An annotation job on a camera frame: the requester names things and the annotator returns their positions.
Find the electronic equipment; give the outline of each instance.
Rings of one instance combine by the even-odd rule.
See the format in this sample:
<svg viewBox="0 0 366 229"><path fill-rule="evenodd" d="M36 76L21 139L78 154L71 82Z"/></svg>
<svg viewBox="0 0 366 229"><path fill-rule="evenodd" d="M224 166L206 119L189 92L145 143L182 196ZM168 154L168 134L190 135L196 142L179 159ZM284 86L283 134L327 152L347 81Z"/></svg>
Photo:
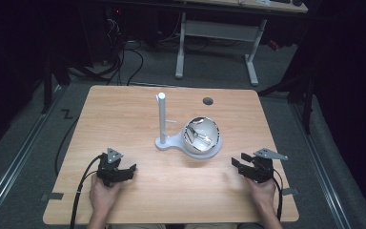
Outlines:
<svg viewBox="0 0 366 229"><path fill-rule="evenodd" d="M288 160L286 156L263 148L254 152L255 156L249 156L245 153L241 154L241 158L253 166L241 164L238 160L232 157L232 165L238 169L238 173L244 177L250 178L257 183L263 183L274 177L272 159Z"/></svg>

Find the wooden table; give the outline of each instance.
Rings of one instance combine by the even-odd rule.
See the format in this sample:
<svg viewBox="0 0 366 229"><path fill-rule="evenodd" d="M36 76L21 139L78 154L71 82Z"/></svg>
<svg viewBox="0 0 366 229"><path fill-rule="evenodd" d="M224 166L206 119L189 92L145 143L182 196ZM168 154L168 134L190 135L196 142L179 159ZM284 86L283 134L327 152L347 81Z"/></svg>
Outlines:
<svg viewBox="0 0 366 229"><path fill-rule="evenodd" d="M159 151L158 105L155 95L166 94L167 134L178 133L187 121L207 116L223 139L219 153L196 160L176 149ZM203 98L213 105L203 104ZM250 90L93 86L64 159L54 193L44 214L47 224L69 224L77 185L89 163L107 148L124 155L120 169L137 164L133 180L123 183L109 223L202 223L259 221L243 176L231 157L266 147L276 151L259 98ZM97 169L93 164L91 170ZM274 167L288 187L281 162ZM86 224L92 214L87 178L79 201L76 223ZM277 206L278 197L274 199ZM292 196L285 196L282 221L298 219Z"/></svg>

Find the metal rail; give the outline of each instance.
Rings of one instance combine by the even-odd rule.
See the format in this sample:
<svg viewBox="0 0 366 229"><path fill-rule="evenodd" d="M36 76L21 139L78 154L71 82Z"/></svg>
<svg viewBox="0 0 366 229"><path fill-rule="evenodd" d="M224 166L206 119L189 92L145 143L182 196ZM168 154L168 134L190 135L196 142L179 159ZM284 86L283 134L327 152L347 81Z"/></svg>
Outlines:
<svg viewBox="0 0 366 229"><path fill-rule="evenodd" d="M47 110L45 114L41 114L39 116L36 123L29 132L29 135L27 136L25 142L23 143L22 147L20 148L16 157L11 163L9 169L2 177L0 181L0 206L2 202L5 200L5 197L7 196L8 192L10 191L11 186L16 181L17 177L22 171L22 168L25 165L26 161L28 160L29 155L31 154L31 150L34 146L35 139L38 137L41 130L43 129L48 117L51 114L52 108L62 97L64 92L65 92L64 88L57 86L54 92L54 101L51 104L50 108Z"/></svg>

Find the black haptic device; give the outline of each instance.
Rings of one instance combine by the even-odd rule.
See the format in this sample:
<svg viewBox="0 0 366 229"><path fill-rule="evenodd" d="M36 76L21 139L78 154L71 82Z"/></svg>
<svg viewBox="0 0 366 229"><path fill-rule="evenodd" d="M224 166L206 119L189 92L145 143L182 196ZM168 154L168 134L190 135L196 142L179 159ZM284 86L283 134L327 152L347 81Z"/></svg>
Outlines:
<svg viewBox="0 0 366 229"><path fill-rule="evenodd" d="M232 165L237 168L237 172L244 177L252 179L257 183L263 183L274 177L275 169L273 168L273 159L287 160L286 156L280 155L269 149L263 148L256 151L255 156L249 156L245 153L241 154L241 158L253 166L240 163L237 159L232 157Z"/></svg>
<svg viewBox="0 0 366 229"><path fill-rule="evenodd" d="M249 156L245 153L241 154L241 158L254 165L254 167L241 164L235 158L232 158L232 165L237 168L237 172L244 177L252 179L257 183L263 183L273 178L274 168L273 161L258 156Z"/></svg>
<svg viewBox="0 0 366 229"><path fill-rule="evenodd" d="M103 184L110 186L111 183L121 182L133 178L133 172L136 170L136 164L129 169L119 170L121 162L120 153L113 149L108 149L108 153L103 153L100 157L100 164L97 169L97 177L103 180Z"/></svg>

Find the white stand base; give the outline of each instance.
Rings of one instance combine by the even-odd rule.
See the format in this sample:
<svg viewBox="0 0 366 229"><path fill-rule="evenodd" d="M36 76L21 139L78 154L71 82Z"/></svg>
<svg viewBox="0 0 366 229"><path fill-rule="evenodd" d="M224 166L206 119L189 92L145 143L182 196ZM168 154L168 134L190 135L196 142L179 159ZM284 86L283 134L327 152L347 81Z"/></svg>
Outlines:
<svg viewBox="0 0 366 229"><path fill-rule="evenodd" d="M161 151L165 151L170 148L176 148L191 158L209 159L209 158L215 156L218 153L218 151L221 149L222 137L220 136L218 143L216 143L216 145L207 154L203 154L203 155L194 154L194 153L188 151L183 145L183 139L182 139L182 136L180 133L177 135L174 135L174 136L167 136L165 144L160 143L160 137L158 137L155 140L155 145Z"/></svg>

